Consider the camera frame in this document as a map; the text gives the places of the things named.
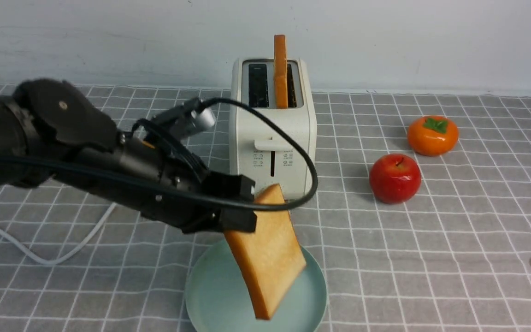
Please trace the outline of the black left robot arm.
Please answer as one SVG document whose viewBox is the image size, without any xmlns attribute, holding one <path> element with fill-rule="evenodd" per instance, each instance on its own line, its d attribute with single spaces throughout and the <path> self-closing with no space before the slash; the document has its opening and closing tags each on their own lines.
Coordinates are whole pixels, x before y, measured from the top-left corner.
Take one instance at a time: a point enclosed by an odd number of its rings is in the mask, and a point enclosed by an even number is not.
<svg viewBox="0 0 531 332">
<path fill-rule="evenodd" d="M 0 96 L 0 156 L 32 157 L 85 166 L 112 176 L 149 181 L 161 192 L 74 172 L 0 162 L 0 186 L 36 188 L 50 178 L 116 202 L 162 221 L 185 234 L 256 229 L 253 210 L 209 207 L 167 195 L 205 194 L 252 202 L 254 182 L 245 176 L 212 172 L 204 164 L 194 171 L 158 135 L 139 139 L 121 131 L 80 90 L 49 78 L 22 82 L 11 96 Z"/>
</svg>

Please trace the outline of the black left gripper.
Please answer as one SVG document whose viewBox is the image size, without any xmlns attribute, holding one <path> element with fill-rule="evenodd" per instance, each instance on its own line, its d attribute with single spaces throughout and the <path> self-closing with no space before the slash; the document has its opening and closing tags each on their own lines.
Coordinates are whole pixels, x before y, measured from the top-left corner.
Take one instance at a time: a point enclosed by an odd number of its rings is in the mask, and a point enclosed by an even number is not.
<svg viewBox="0 0 531 332">
<path fill-rule="evenodd" d="M 253 233 L 253 210 L 224 208 L 217 198 L 253 202 L 255 181 L 243 175 L 213 172 L 201 165 L 194 171 L 165 148 L 137 138 L 123 147 L 125 185 L 123 204 L 143 216 L 162 221 L 183 233 L 238 231 Z"/>
</svg>

